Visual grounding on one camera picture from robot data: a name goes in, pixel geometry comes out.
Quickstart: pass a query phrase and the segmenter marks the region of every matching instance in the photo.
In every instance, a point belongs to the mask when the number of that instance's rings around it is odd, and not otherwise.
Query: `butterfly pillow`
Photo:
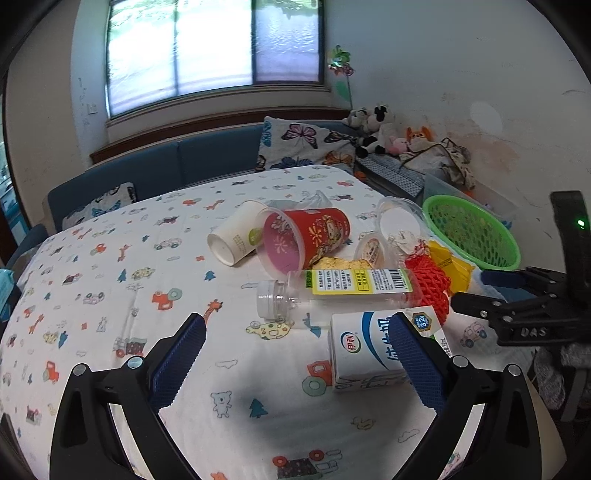
[[[66,230],[100,215],[113,212],[121,207],[135,203],[136,200],[134,184],[131,182],[122,183],[118,187],[95,198],[88,205],[83,205],[74,210],[61,221],[61,229]]]
[[[265,117],[256,170],[343,163],[352,168],[356,138],[316,125]]]

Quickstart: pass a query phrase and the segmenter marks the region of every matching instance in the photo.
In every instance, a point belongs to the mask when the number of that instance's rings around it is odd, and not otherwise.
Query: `green logo on cup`
[[[253,228],[250,232],[248,232],[248,243],[250,243],[253,247],[261,241],[262,238],[262,228]]]

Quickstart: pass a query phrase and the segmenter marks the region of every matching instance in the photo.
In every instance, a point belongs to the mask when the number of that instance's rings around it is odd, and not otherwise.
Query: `green plastic basket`
[[[521,262],[513,235],[490,213],[468,200],[434,195],[423,203],[429,228],[481,269],[515,270]]]

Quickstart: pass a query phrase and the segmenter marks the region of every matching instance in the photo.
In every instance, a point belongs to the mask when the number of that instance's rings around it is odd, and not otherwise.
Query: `white paper cup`
[[[207,236],[213,255],[225,265],[234,265],[256,247],[256,216],[267,206],[257,200],[247,200],[223,224]]]

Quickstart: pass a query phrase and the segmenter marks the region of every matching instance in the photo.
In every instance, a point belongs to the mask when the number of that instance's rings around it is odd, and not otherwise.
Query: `bottle label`
[[[413,291],[410,280],[403,270],[308,270],[306,280],[306,287],[311,288],[314,295]]]

